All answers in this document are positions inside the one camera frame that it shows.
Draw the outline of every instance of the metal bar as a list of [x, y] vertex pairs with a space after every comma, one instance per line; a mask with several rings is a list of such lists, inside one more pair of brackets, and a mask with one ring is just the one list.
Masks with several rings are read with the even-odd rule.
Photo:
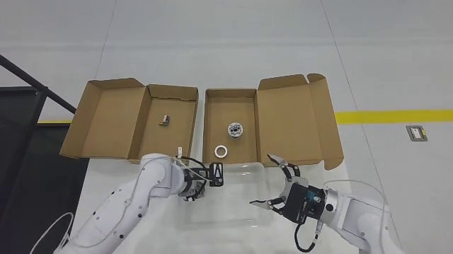
[[31, 86], [35, 87], [37, 90], [44, 92], [47, 97], [51, 98], [57, 104], [61, 105], [63, 108], [67, 109], [72, 113], [76, 113], [76, 108], [70, 103], [66, 102], [62, 97], [51, 91], [48, 87], [44, 86], [41, 82], [34, 79], [31, 75], [27, 74], [24, 70], [20, 69], [17, 65], [10, 62], [0, 54], [0, 65], [3, 66], [6, 70], [16, 75], [18, 78], [29, 83]]

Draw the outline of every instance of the white robotic arm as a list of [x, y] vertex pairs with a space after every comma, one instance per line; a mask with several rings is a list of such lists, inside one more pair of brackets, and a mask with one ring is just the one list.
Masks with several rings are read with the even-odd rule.
[[206, 184], [204, 178], [210, 178], [210, 186], [223, 185], [223, 168], [220, 163], [213, 163], [210, 166], [213, 171], [218, 167], [217, 172], [210, 173], [203, 166], [196, 168], [195, 174], [171, 160], [171, 157], [162, 154], [144, 156], [140, 162], [137, 179], [113, 190], [79, 232], [55, 253], [113, 253], [145, 216], [152, 198], [180, 195], [195, 200], [203, 196]]
[[[278, 156], [268, 156], [284, 172], [285, 188], [278, 198], [250, 203], [296, 223], [294, 238], [301, 252], [313, 250], [325, 224], [358, 247], [360, 253], [403, 254], [390, 238], [387, 227], [389, 210], [383, 210], [382, 204], [332, 189], [318, 189], [309, 185], [306, 178], [300, 177], [297, 166]], [[223, 186], [221, 163], [211, 163], [207, 169], [202, 163], [189, 159], [202, 167], [188, 171], [173, 163], [169, 156], [144, 156], [137, 179], [113, 190], [79, 232], [55, 254], [111, 254], [147, 213], [152, 198], [179, 195], [186, 200], [195, 200], [204, 196], [207, 178], [210, 186]], [[307, 217], [317, 219], [318, 226], [314, 242], [304, 249], [297, 241], [297, 231]]]
[[[297, 248], [304, 253], [313, 250], [323, 224], [336, 231], [347, 242], [359, 248], [360, 253], [403, 254], [389, 235], [389, 210], [382, 209], [382, 203], [369, 198], [358, 197], [332, 189], [318, 189], [300, 177], [297, 166], [283, 158], [268, 155], [286, 176], [285, 188], [278, 198], [266, 201], [252, 201], [251, 204], [273, 210], [298, 224], [294, 238]], [[297, 241], [297, 231], [307, 217], [317, 219], [314, 242], [304, 249]]]

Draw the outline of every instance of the tape roll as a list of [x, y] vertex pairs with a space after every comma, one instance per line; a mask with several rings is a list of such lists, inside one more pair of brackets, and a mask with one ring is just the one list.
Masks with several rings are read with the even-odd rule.
[[[219, 149], [225, 150], [225, 154], [219, 155]], [[219, 146], [215, 147], [214, 154], [217, 158], [224, 158], [228, 154], [228, 149], [224, 145], [219, 145]]]

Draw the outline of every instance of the black cable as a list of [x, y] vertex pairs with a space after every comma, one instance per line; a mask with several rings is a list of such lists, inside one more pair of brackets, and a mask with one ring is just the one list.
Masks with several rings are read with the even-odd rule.
[[[308, 253], [313, 250], [314, 246], [316, 245], [314, 242], [311, 243], [310, 247], [308, 249], [303, 249], [302, 247], [299, 246], [299, 241], [297, 240], [297, 233], [299, 232], [301, 224], [298, 224], [296, 227], [296, 231], [294, 232], [294, 241], [296, 242], [297, 249], [299, 249], [300, 252], [303, 253]], [[316, 234], [314, 236], [314, 239], [318, 239], [318, 235]]]
[[[194, 158], [190, 158], [190, 157], [186, 157], [186, 156], [181, 156], [181, 158], [183, 158], [183, 159], [185, 159], [185, 160], [193, 161], [194, 163], [199, 164], [199, 165], [202, 166], [203, 169], [205, 170], [206, 176], [209, 174], [209, 170], [206, 168], [206, 166], [204, 165], [204, 163], [202, 163], [202, 162], [200, 162], [200, 161], [197, 161], [197, 160], [195, 160]], [[203, 184], [201, 185], [201, 188], [200, 188], [199, 190], [197, 190], [197, 192], [195, 192], [194, 195], [188, 196], [187, 199], [188, 199], [188, 198], [193, 198], [194, 200], [197, 199], [197, 196], [205, 189], [206, 183], [207, 183], [207, 180], [204, 180], [204, 181], [203, 181]]]

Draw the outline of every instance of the open cardboard box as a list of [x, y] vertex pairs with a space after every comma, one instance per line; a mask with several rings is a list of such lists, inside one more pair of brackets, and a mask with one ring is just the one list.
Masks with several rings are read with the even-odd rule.
[[[74, 158], [126, 158], [162, 153], [190, 156], [198, 90], [148, 85], [135, 79], [89, 81], [60, 154]], [[160, 126], [164, 115], [168, 126]]]
[[[208, 89], [205, 99], [203, 161], [261, 162], [267, 154], [296, 165], [324, 161], [326, 170], [343, 162], [343, 150], [327, 80], [320, 74], [263, 79], [256, 89]], [[229, 137], [230, 123], [243, 125], [239, 139]], [[217, 158], [214, 149], [228, 154]]]

